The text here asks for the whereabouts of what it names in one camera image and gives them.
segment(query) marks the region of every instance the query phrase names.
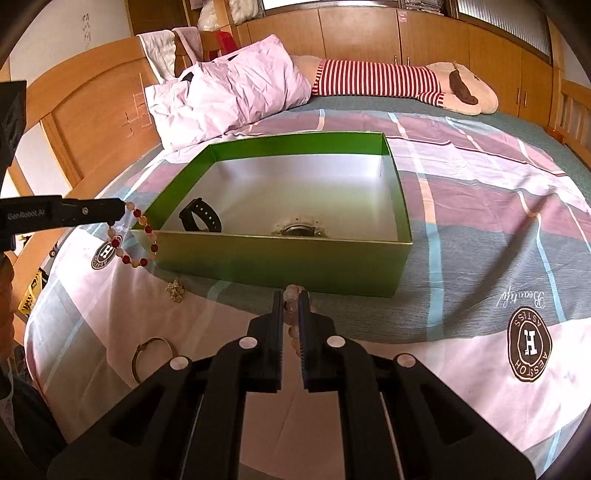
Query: white bolt head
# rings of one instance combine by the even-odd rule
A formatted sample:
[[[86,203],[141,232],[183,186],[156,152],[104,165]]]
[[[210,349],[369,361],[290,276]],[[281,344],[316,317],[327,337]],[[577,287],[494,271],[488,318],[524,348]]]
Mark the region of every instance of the white bolt head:
[[[399,355],[396,361],[398,362],[398,365],[404,368],[412,368],[417,363],[417,359],[410,355],[410,353]]]
[[[326,343],[328,343],[328,346],[331,346],[332,348],[341,348],[345,345],[345,339],[340,335],[333,335],[332,337],[328,337],[326,339]]]
[[[183,370],[189,366],[189,359],[186,356],[176,356],[170,361],[170,368]]]
[[[258,345],[258,341],[254,337],[243,337],[238,342],[238,345],[244,348],[244,350],[250,350]]]

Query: red striped shirt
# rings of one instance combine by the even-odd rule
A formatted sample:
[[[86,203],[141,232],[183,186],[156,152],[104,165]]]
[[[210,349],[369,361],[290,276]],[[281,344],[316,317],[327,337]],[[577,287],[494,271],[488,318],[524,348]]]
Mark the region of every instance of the red striped shirt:
[[[436,75],[426,67],[353,60],[323,60],[312,95],[369,95],[416,98],[443,104]]]

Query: logo on sheet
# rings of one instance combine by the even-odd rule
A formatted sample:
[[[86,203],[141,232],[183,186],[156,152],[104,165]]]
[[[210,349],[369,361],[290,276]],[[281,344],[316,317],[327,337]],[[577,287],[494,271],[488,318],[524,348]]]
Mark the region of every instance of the logo on sheet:
[[[123,238],[119,235],[114,236],[113,238],[119,240],[120,243],[123,242]],[[115,250],[116,248],[111,245],[111,239],[109,238],[96,250],[95,256],[92,257],[92,261],[90,262],[90,266],[94,270],[101,270],[105,268],[107,265],[109,265],[110,261],[113,260],[113,257],[115,256]]]
[[[509,363],[522,382],[534,382],[552,353],[552,338],[542,317],[531,307],[519,307],[507,327]]]

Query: writing on wall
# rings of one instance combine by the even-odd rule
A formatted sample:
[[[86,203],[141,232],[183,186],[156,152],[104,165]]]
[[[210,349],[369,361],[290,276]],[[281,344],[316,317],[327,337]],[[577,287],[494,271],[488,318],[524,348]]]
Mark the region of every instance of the writing on wall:
[[[82,33],[84,34],[84,50],[90,50],[90,14],[82,15]]]

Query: black watch band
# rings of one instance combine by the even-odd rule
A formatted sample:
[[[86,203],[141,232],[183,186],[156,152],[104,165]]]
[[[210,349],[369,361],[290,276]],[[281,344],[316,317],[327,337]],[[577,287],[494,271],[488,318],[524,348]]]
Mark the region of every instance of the black watch band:
[[[222,232],[222,222],[220,217],[217,216],[217,213],[213,210],[213,208],[204,202],[201,197],[196,200],[192,200],[183,210],[181,210],[181,213],[178,214],[178,217],[183,223],[183,228],[185,231],[200,232],[201,230],[197,226],[195,218],[193,218],[193,214],[197,215],[201,220],[203,220],[203,223],[205,223],[210,232]]]

